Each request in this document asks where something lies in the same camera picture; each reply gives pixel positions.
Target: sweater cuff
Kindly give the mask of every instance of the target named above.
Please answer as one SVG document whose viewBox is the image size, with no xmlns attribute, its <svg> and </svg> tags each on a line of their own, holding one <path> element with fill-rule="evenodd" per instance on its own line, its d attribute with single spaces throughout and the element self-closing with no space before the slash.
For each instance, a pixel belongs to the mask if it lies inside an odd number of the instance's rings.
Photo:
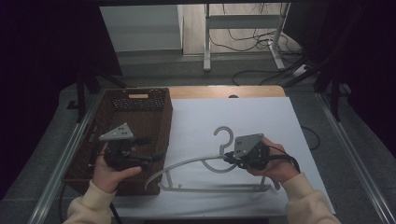
<svg viewBox="0 0 396 224">
<path fill-rule="evenodd" d="M 106 193 L 97 188 L 92 181 L 90 181 L 90 187 L 82 197 L 82 204 L 96 211 L 107 210 L 115 195 L 116 191 Z"/>
<path fill-rule="evenodd" d="M 282 187 L 288 194 L 289 202 L 300 200 L 314 191 L 304 173 L 286 181 Z"/>
</svg>

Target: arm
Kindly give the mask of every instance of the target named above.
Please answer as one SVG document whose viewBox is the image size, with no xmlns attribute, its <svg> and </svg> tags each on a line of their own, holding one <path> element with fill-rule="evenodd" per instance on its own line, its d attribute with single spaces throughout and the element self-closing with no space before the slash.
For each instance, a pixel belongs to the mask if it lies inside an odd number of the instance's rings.
<svg viewBox="0 0 396 224">
<path fill-rule="evenodd" d="M 262 141 L 265 145 L 271 146 L 271 155 L 284 154 L 285 149 L 282 145 L 274 144 L 265 137 Z M 281 183 L 289 198 L 286 215 L 290 224 L 340 223 L 331 213 L 329 202 L 323 192 L 314 190 L 305 174 L 300 174 L 290 161 L 270 161 L 262 171 L 248 171 L 252 175 L 268 176 Z"/>
<path fill-rule="evenodd" d="M 137 175 L 141 171 L 140 167 L 115 171 L 107 166 L 103 156 L 98 156 L 90 186 L 84 196 L 70 203 L 65 223 L 110 223 L 109 206 L 116 195 L 117 185 L 124 178 Z"/>
</svg>

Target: sleeve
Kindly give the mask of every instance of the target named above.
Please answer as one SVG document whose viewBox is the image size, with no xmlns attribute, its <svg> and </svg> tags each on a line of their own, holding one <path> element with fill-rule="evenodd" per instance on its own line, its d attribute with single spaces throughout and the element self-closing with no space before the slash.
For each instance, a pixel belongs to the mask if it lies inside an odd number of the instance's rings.
<svg viewBox="0 0 396 224">
<path fill-rule="evenodd" d="M 105 193 L 90 181 L 85 195 L 70 203 L 64 223 L 110 223 L 110 204 L 115 194 Z"/>
<path fill-rule="evenodd" d="M 305 174 L 282 184 L 288 194 L 286 214 L 290 224 L 341 223 L 330 211 L 330 204 L 319 190 L 314 190 Z"/>
</svg>

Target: basket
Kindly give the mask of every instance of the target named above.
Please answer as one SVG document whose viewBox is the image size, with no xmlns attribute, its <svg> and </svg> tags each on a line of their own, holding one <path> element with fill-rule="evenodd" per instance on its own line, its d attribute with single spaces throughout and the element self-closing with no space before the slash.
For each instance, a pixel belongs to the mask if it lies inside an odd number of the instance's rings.
<svg viewBox="0 0 396 224">
<path fill-rule="evenodd" d="M 150 156 L 166 152 L 172 112 L 172 102 L 166 88 L 106 90 L 62 181 L 78 193 L 84 194 L 92 179 L 92 168 L 89 167 L 92 153 L 103 146 L 103 142 L 98 139 L 99 136 L 125 122 L 134 136 L 151 138 L 150 144 L 136 147 L 136 154 Z M 163 161 L 156 161 L 139 175 L 124 179 L 119 184 L 117 195 L 159 194 L 158 183 L 162 179 L 161 176 L 150 182 L 147 189 L 145 182 L 161 169 Z"/>
</svg>

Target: hand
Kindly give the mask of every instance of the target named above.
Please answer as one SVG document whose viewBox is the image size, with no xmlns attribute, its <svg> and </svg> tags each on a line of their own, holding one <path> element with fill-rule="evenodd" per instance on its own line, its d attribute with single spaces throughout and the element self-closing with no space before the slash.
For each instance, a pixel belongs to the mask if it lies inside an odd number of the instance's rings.
<svg viewBox="0 0 396 224">
<path fill-rule="evenodd" d="M 266 137 L 262 138 L 262 142 L 270 147 L 270 155 L 285 155 L 285 148 L 282 145 L 275 144 Z M 263 170 L 248 169 L 247 171 L 252 175 L 268 176 L 280 183 L 286 182 L 299 174 L 294 165 L 287 160 L 273 160 Z"/>
<path fill-rule="evenodd" d="M 107 148 L 107 143 L 105 143 L 102 148 L 101 154 L 104 153 L 105 148 Z M 121 180 L 130 176 L 138 175 L 141 171 L 141 167 L 133 167 L 123 171 L 116 171 L 113 168 L 108 167 L 104 156 L 100 155 L 96 158 L 92 183 L 102 191 L 112 193 L 116 190 Z"/>
</svg>

